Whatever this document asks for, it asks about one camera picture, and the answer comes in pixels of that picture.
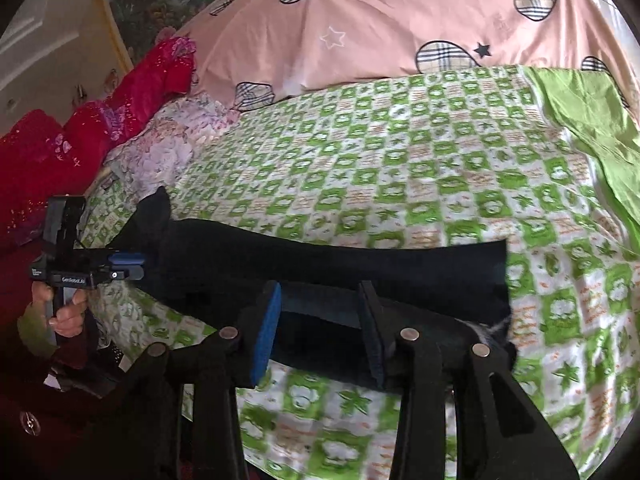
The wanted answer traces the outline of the person's left hand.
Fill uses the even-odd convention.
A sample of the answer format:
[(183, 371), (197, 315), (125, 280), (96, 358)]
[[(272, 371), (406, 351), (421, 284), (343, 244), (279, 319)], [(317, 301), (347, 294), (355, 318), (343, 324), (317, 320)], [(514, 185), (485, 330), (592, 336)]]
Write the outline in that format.
[(32, 307), (42, 328), (50, 327), (57, 335), (73, 338), (84, 331), (88, 296), (85, 289), (77, 289), (68, 304), (58, 308), (50, 318), (46, 315), (46, 305), (53, 300), (53, 290), (41, 282), (32, 283)]

